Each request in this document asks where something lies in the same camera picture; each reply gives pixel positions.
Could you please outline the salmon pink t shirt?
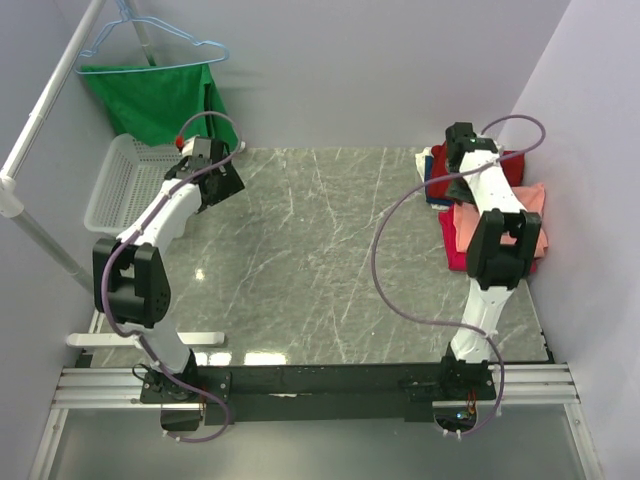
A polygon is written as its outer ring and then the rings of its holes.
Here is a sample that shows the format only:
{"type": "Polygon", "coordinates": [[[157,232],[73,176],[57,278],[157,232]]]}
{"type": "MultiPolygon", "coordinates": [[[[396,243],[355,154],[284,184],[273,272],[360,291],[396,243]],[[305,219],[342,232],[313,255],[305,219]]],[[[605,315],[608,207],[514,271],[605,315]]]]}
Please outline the salmon pink t shirt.
{"type": "MultiPolygon", "coordinates": [[[[524,206],[528,212],[537,213],[543,216],[544,203],[546,197],[545,187],[542,183],[532,186],[514,187],[513,192],[518,201],[524,206]]],[[[479,223],[480,214],[477,208],[469,203],[455,205],[453,210],[453,226],[456,231],[456,250],[465,253],[470,245],[473,234],[479,223]]],[[[548,239],[544,229],[540,230],[534,254],[535,259],[541,259],[545,256],[548,248],[548,239]]]]}

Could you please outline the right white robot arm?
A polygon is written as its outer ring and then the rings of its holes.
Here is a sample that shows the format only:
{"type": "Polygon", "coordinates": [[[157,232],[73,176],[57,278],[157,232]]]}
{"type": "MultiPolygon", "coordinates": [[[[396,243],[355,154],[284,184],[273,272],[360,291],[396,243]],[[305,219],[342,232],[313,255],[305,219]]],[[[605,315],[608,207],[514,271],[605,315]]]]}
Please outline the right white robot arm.
{"type": "Polygon", "coordinates": [[[479,213],[466,252],[469,295],[448,347],[451,366],[438,377],[442,393],[460,399],[491,383],[490,341],[504,306],[531,272],[541,217],[516,197],[492,139],[477,135],[469,122],[449,126],[445,139],[448,171],[463,175],[479,213]]]}

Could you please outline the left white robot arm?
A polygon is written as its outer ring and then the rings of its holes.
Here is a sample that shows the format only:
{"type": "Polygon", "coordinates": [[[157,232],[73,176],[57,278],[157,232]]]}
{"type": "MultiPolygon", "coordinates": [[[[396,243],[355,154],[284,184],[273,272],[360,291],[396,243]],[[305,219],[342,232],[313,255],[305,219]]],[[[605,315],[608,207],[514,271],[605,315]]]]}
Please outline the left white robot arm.
{"type": "Polygon", "coordinates": [[[163,255],[187,220],[239,193],[244,183],[223,140],[178,138],[179,161],[133,224],[93,247],[94,301],[115,334],[149,358],[148,383],[186,402],[199,394],[195,355],[167,317],[171,287],[163,255]]]}

